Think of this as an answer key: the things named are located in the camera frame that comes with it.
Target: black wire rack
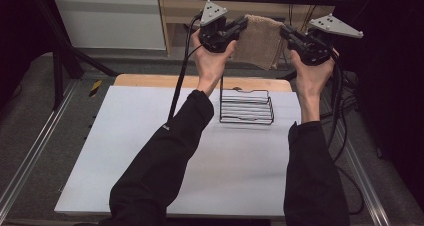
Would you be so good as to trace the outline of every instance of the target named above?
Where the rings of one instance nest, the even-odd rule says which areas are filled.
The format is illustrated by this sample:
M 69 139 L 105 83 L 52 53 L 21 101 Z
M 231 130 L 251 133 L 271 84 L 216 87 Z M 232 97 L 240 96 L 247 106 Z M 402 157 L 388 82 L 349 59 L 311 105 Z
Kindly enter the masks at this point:
M 221 78 L 219 122 L 266 124 L 274 122 L 274 110 L 268 90 L 224 89 Z

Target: triangular metal plate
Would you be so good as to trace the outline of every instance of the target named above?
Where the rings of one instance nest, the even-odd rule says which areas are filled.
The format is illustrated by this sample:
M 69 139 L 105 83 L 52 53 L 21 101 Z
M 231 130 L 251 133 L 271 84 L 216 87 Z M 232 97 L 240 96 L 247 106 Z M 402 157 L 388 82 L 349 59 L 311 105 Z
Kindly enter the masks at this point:
M 340 19 L 334 17 L 332 14 L 318 19 L 312 19 L 309 22 L 309 25 L 328 33 L 339 34 L 353 38 L 362 38 L 364 36 L 362 31 L 358 31 L 350 27 Z
M 210 0 L 206 2 L 205 8 L 203 9 L 202 19 L 200 20 L 200 26 L 206 26 L 210 22 L 215 21 L 217 18 L 220 18 L 225 13 L 227 9 L 219 5 L 212 3 Z

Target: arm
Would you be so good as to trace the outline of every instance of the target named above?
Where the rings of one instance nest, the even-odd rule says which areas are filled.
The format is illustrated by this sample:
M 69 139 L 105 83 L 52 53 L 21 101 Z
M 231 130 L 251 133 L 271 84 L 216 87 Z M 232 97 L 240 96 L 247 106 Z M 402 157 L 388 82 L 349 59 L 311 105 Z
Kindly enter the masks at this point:
M 192 39 L 194 47 L 200 45 L 198 32 Z M 202 47 L 196 51 L 197 89 L 176 116 L 156 131 L 113 186 L 109 200 L 112 217 L 101 225 L 165 225 L 166 208 L 177 197 L 188 160 L 213 117 L 208 97 L 234 48 L 235 41 L 222 54 Z
M 302 124 L 289 132 L 284 211 L 287 225 L 349 225 L 349 213 L 337 169 L 328 153 L 319 122 L 320 94 L 333 70 L 330 59 L 306 66 L 292 51 Z

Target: handheld controller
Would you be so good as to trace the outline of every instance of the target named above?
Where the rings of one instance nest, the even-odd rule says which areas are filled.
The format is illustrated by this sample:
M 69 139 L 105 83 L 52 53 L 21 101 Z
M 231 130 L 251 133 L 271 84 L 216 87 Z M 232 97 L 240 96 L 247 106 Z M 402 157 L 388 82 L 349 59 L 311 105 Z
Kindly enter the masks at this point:
M 247 19 L 242 16 L 227 23 L 222 8 L 210 0 L 206 2 L 200 20 L 200 43 L 210 52 L 223 53 L 232 40 L 238 40 L 240 32 L 247 28 Z
M 301 34 L 291 26 L 280 29 L 280 35 L 287 40 L 287 48 L 296 50 L 301 61 L 308 66 L 317 66 L 330 59 L 335 35 L 362 38 L 364 34 L 357 31 L 332 14 L 312 19 L 312 26 L 305 34 Z

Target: small object on floor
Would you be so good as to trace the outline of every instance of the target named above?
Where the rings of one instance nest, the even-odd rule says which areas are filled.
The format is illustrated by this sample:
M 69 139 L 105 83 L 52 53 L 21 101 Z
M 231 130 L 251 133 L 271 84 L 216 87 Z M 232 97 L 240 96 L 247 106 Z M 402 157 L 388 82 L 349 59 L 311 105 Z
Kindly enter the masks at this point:
M 265 70 L 277 68 L 283 45 L 280 28 L 284 24 L 254 15 L 246 18 L 247 28 L 240 33 L 233 62 L 250 63 Z
M 102 84 L 102 80 L 97 80 L 93 87 L 91 88 L 90 94 L 88 95 L 88 97 L 93 98 L 96 96 L 97 91 L 100 88 L 100 85 Z

